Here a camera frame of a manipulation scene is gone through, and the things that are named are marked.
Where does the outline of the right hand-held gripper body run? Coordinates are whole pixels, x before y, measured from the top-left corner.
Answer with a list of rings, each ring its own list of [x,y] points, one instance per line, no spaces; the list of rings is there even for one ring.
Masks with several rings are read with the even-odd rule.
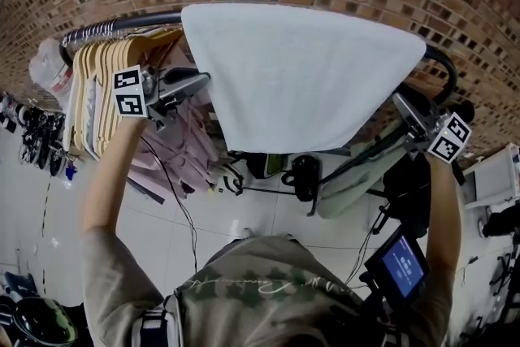
[[[470,139],[470,126],[457,112],[430,112],[422,117],[422,127],[405,122],[409,128],[404,141],[406,152],[411,158],[429,153],[442,162],[452,163]]]

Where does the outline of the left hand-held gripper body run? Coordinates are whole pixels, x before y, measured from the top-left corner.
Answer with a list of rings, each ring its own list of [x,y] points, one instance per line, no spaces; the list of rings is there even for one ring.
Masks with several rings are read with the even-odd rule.
[[[183,100],[160,98],[164,75],[174,66],[159,69],[135,65],[113,74],[113,101],[121,117],[147,118],[159,132],[175,123],[176,107]]]

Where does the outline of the black clothes rail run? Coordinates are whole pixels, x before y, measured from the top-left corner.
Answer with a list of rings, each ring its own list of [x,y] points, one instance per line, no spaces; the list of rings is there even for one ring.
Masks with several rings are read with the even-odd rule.
[[[105,20],[97,24],[88,25],[84,28],[75,29],[66,34],[60,41],[59,52],[63,61],[67,65],[72,67],[73,56],[69,54],[67,49],[70,44],[79,43],[82,46],[85,46],[96,41],[120,40],[134,34],[147,33],[154,29],[167,28],[180,28],[181,30],[183,29],[181,23],[181,14],[179,12],[158,12],[128,18]],[[441,108],[441,104],[443,104],[449,98],[449,96],[454,91],[457,85],[456,69],[452,61],[448,58],[448,56],[433,46],[427,46],[423,57],[425,59],[431,59],[441,64],[448,74],[447,84],[443,87],[442,91],[437,96],[431,99],[431,101],[434,102],[434,105],[431,109],[431,113],[441,113],[445,111],[448,112],[448,110]],[[405,97],[405,94],[409,91],[415,90],[413,90],[405,84],[400,84],[396,88],[394,93],[401,93]],[[193,96],[194,95],[192,95],[189,98],[185,98],[182,102],[187,102]],[[452,167],[453,174],[455,175],[457,182],[459,184],[464,184],[465,180],[461,168],[459,167],[456,159],[452,163],[450,163],[450,165]],[[323,183],[324,178],[326,178],[326,176],[323,176],[321,173],[321,178],[318,182],[318,190],[319,186]],[[317,196],[313,201],[311,201],[313,207],[310,210],[310,215],[314,215],[316,213],[314,208],[316,200]]]

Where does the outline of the white towel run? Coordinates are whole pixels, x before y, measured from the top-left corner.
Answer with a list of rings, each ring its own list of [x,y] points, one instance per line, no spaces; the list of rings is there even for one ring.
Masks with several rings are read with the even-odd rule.
[[[284,5],[194,4],[181,21],[227,148],[247,153],[341,147],[427,48],[385,24]]]

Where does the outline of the person's right forearm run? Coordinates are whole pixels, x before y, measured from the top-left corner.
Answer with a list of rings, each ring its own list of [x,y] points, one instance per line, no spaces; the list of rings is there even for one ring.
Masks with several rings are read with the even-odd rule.
[[[462,245],[457,182],[450,164],[429,154],[426,159],[431,175],[426,258],[432,271],[442,272],[453,280]]]

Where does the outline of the person's left forearm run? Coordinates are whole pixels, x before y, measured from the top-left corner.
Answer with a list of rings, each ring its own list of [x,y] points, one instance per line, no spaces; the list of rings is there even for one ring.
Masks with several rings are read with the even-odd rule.
[[[147,119],[123,118],[98,161],[83,207],[82,232],[115,233],[129,169]]]

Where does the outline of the row of wooden hangers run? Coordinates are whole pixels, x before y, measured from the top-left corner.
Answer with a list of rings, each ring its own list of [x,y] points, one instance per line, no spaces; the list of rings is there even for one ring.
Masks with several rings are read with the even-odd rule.
[[[112,102],[112,75],[137,64],[159,63],[182,35],[180,28],[154,29],[81,46],[72,60],[71,109],[67,112],[71,144],[98,160],[121,121]]]

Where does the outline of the white storage box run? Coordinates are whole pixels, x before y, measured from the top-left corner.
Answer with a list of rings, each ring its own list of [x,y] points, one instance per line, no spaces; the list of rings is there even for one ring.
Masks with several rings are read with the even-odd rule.
[[[462,192],[467,210],[516,201],[520,198],[520,146],[509,143],[463,174],[466,182]]]

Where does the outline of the large black bag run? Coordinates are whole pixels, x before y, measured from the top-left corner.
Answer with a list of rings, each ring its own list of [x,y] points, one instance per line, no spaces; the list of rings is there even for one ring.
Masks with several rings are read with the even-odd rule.
[[[423,154],[405,154],[383,176],[388,217],[401,222],[415,239],[427,234],[431,209],[430,166]]]

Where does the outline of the white plastic bag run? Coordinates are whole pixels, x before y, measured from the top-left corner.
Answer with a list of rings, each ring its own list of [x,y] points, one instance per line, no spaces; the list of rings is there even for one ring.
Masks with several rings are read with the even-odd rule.
[[[50,93],[64,108],[72,88],[72,68],[63,61],[59,47],[57,40],[46,38],[30,60],[28,70],[32,81]]]

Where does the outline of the pale green cloth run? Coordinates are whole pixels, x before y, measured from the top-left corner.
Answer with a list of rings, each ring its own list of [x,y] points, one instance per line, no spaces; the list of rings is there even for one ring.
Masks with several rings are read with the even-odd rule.
[[[351,158],[323,179],[315,212],[323,219],[342,215],[404,155],[407,127],[391,123],[371,141],[350,146]]]

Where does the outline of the pile of shoes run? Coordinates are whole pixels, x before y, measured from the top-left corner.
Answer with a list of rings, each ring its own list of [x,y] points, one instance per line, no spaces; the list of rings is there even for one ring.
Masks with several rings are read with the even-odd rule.
[[[68,161],[63,148],[64,122],[62,113],[26,106],[0,91],[0,130],[15,133],[21,129],[21,164],[32,164],[53,177],[60,176]]]

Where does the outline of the black and green backpack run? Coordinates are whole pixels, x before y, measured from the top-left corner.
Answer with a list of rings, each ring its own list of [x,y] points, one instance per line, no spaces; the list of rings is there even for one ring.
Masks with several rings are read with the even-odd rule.
[[[281,173],[286,167],[288,154],[250,153],[245,159],[251,175],[262,180]]]

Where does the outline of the black pouch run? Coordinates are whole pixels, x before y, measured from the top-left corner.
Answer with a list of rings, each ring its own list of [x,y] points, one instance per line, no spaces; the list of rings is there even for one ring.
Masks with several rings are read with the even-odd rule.
[[[288,187],[294,187],[299,201],[311,202],[317,196],[320,178],[320,160],[304,154],[292,160],[291,167],[282,175],[281,182]]]

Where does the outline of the chest-mounted screen device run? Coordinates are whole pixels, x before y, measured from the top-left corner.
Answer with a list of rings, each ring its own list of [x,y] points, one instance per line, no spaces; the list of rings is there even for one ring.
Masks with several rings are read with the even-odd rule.
[[[368,258],[364,266],[377,290],[393,307],[410,304],[430,272],[417,241],[402,227]]]

